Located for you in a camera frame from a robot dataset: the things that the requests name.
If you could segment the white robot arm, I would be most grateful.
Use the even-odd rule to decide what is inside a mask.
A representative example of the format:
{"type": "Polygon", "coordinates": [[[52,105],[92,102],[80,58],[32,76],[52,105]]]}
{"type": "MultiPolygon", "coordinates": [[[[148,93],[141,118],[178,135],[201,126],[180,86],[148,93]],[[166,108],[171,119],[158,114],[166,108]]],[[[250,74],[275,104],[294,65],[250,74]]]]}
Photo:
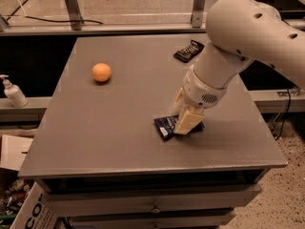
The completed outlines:
{"type": "Polygon", "coordinates": [[[218,0],[206,18],[209,42],[183,78],[173,113],[174,131],[185,135],[220,101],[234,76],[257,60],[305,87],[305,32],[255,0],[218,0]]]}

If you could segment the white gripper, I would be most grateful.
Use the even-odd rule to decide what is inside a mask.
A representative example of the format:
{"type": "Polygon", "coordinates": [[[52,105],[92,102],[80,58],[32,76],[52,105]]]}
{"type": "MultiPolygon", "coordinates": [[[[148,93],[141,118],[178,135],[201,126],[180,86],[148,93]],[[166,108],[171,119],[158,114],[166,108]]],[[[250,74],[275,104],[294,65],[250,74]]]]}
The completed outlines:
{"type": "Polygon", "coordinates": [[[172,115],[179,115],[174,132],[179,135],[188,134],[204,119],[205,115],[201,113],[216,106],[226,92],[227,86],[215,88],[203,82],[195,73],[194,65],[191,65],[171,109],[172,115]],[[179,114],[182,106],[199,113],[185,109],[179,114]]]}

